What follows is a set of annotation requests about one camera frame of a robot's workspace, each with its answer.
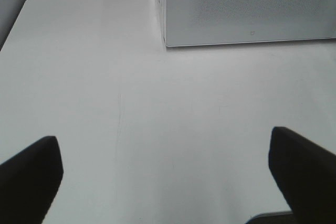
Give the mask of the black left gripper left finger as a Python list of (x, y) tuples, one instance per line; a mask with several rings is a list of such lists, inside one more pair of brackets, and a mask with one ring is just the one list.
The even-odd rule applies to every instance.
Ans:
[(42, 223), (64, 175), (57, 138), (45, 136), (1, 164), (1, 223)]

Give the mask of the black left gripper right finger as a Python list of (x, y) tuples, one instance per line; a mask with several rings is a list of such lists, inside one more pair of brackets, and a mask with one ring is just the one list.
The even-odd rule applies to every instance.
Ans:
[(270, 172), (298, 223), (335, 223), (335, 155), (289, 128), (276, 126)]

